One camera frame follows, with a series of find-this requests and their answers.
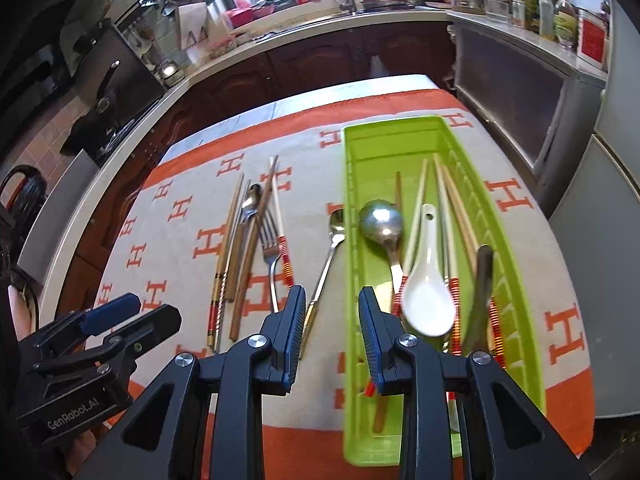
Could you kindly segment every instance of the green plastic basket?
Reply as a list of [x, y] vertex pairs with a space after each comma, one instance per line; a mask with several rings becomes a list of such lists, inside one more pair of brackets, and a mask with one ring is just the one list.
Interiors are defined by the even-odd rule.
[[[498, 211], [465, 150], [438, 116], [397, 119], [348, 126], [343, 131], [346, 160], [345, 222], [348, 272], [346, 275], [346, 399], [344, 407], [344, 457], [357, 466], [396, 465], [402, 431], [402, 396], [388, 400], [385, 425], [373, 432], [378, 397], [366, 397], [369, 368], [360, 322], [358, 293], [374, 287], [382, 306], [391, 301], [391, 275], [385, 253], [359, 232], [358, 211], [369, 200], [394, 202], [396, 171], [402, 179], [402, 214], [409, 226], [422, 160], [439, 154], [453, 177], [481, 244], [494, 248], [494, 298], [500, 317], [507, 371], [536, 406], [545, 413], [542, 366], [526, 295]], [[430, 163], [426, 201], [437, 205], [435, 169]], [[460, 277], [462, 333], [472, 302], [473, 277], [458, 226], [454, 227]], [[453, 456], [460, 456], [460, 436], [451, 435]]]

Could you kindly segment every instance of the silver screw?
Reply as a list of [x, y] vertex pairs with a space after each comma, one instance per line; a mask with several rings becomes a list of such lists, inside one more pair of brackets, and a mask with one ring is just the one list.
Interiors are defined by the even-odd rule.
[[473, 360], [479, 365], [487, 365], [491, 362], [491, 356], [487, 352], [474, 352]]
[[418, 338], [413, 334], [402, 334], [398, 341], [402, 346], [416, 346], [418, 344]]
[[249, 346], [254, 348], [260, 348], [261, 346], [265, 346], [267, 344], [267, 338], [262, 334], [255, 334], [249, 338]]
[[182, 352], [175, 357], [175, 363], [178, 366], [189, 366], [193, 363], [193, 356], [189, 352]]

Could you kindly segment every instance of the tablecloth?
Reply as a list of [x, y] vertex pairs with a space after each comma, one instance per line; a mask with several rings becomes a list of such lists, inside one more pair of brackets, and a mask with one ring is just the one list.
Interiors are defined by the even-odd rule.
[[[434, 114], [449, 123], [485, 181], [509, 237], [542, 349], [546, 416], [575, 453], [583, 452], [592, 436], [593, 387], [580, 309], [562, 254], [531, 193], [481, 123], [456, 98], [437, 89], [340, 101], [249, 127], [242, 127], [241, 114], [233, 119], [235, 126], [229, 121], [212, 126], [170, 150], [122, 226], [95, 303], [133, 292], [142, 301], [142, 313], [162, 303], [180, 309], [180, 331], [138, 360], [132, 393], [139, 393], [177, 353], [206, 355], [216, 258], [240, 171], [252, 182], [263, 182], [269, 157], [280, 156], [278, 188], [294, 279], [309, 295], [328, 249], [328, 215], [343, 202], [340, 129]], [[395, 468], [355, 468], [342, 459], [345, 256], [338, 249], [292, 393], [263, 397], [268, 478], [397, 475]], [[284, 302], [281, 268], [276, 280]], [[231, 345], [231, 309], [227, 305], [222, 351]], [[258, 248], [240, 337], [258, 332], [269, 309], [267, 268]], [[498, 310], [501, 319], [509, 317], [510, 306], [498, 305]], [[507, 352], [516, 336], [503, 331]]]

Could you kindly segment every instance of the fork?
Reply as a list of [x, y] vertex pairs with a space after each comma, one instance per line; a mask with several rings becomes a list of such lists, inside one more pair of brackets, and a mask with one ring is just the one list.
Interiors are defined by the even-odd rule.
[[265, 211], [262, 225], [260, 226], [260, 244], [262, 245], [262, 258], [269, 267], [269, 287], [271, 289], [271, 309], [278, 311], [278, 297], [276, 295], [276, 264], [280, 259], [280, 247], [278, 245], [278, 234], [273, 221], [271, 211]]

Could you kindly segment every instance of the refrigerator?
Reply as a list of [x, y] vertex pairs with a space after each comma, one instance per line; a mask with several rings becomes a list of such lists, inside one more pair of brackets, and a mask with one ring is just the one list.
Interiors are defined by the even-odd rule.
[[596, 416], [640, 413], [640, 34], [612, 1], [609, 78], [551, 227], [580, 304]]

